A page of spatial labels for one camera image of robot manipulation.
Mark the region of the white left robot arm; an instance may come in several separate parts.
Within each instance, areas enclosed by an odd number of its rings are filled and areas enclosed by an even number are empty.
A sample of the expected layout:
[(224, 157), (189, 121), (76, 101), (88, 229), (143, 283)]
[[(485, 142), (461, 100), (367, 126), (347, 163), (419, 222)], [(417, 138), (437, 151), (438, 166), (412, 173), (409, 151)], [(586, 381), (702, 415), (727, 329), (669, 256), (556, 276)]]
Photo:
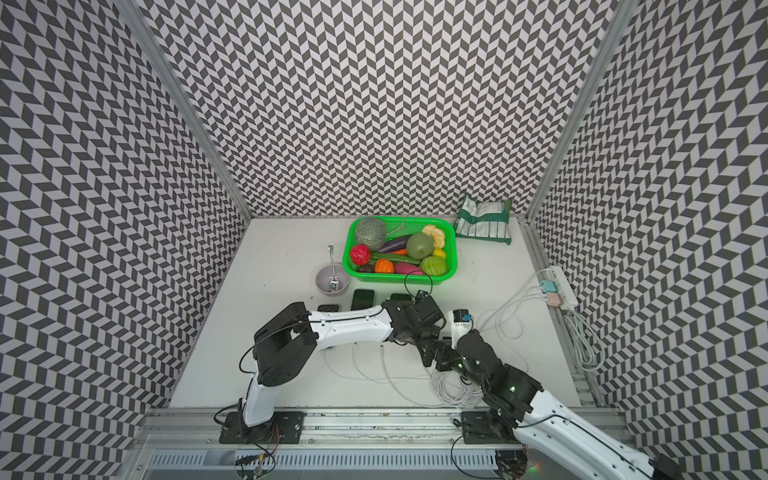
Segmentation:
[(348, 312), (310, 311), (294, 302), (253, 336), (255, 370), (241, 403), (242, 424), (259, 427), (272, 420), (284, 384), (295, 379), (320, 349), (360, 342), (403, 343), (424, 353), (439, 340), (447, 319), (435, 300), (387, 300)]

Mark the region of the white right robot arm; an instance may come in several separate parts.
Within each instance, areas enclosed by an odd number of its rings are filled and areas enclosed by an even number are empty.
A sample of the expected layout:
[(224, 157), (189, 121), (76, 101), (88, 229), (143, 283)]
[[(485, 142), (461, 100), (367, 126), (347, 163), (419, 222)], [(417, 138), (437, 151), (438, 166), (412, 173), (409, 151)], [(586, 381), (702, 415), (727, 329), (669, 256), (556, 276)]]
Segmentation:
[(424, 335), (415, 339), (423, 363), (452, 370), (477, 386), (489, 407), (480, 434), (546, 454), (580, 479), (679, 479), (670, 457), (654, 458), (623, 444), (565, 406), (521, 369), (503, 362), (476, 330), (455, 347)]

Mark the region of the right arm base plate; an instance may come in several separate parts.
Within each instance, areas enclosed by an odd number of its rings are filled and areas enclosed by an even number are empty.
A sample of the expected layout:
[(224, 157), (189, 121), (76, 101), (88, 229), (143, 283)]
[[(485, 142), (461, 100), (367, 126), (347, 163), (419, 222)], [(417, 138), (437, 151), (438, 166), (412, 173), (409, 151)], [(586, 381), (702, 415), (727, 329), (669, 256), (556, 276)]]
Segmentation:
[(463, 411), (460, 428), (465, 444), (518, 444), (513, 431), (489, 410)]

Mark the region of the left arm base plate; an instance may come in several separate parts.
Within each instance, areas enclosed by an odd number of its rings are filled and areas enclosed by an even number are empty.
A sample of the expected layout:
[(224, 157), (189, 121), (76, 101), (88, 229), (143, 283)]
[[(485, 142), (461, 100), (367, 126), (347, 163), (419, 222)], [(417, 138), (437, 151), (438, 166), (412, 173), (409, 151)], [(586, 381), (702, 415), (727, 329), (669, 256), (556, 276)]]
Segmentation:
[(305, 413), (301, 411), (276, 411), (267, 422), (251, 427), (245, 425), (238, 411), (214, 417), (221, 427), (219, 443), (225, 445), (298, 444), (304, 420)]

